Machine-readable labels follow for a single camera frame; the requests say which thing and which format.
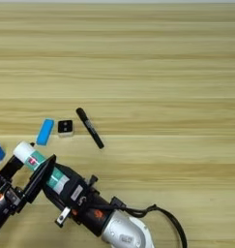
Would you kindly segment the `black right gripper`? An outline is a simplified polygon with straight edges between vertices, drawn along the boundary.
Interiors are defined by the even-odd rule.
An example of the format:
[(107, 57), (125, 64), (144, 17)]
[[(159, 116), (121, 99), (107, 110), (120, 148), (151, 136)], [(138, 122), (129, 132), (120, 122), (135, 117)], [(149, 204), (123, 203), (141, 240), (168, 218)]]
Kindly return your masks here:
[[(60, 164), (56, 164), (55, 167), (62, 173), (62, 177), (59, 179), (62, 183), (77, 183), (81, 179), (81, 176), (70, 167)], [(55, 220), (57, 226), (62, 228), (71, 214), (72, 219), (78, 225), (85, 226), (95, 236), (102, 235), (103, 228), (113, 213), (113, 209), (110, 207), (110, 203), (103, 199), (100, 192), (93, 187), (97, 181), (98, 178), (92, 175), (78, 195), (72, 211), (51, 188), (43, 188), (45, 196), (61, 211)]]

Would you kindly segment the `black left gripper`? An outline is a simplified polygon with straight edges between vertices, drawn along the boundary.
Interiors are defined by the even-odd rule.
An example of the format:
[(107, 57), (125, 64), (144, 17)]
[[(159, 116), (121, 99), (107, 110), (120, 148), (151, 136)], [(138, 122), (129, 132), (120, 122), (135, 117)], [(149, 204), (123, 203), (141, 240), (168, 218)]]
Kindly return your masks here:
[[(45, 160), (32, 174), (24, 191), (20, 187), (13, 187), (10, 182), (5, 182), (0, 187), (0, 229), (11, 215), (20, 212), (24, 199), (32, 203), (41, 192), (43, 186), (50, 178), (56, 156), (52, 155)], [(13, 155), (7, 164), (0, 170), (0, 176), (11, 181), (13, 176), (24, 166), (24, 164)]]

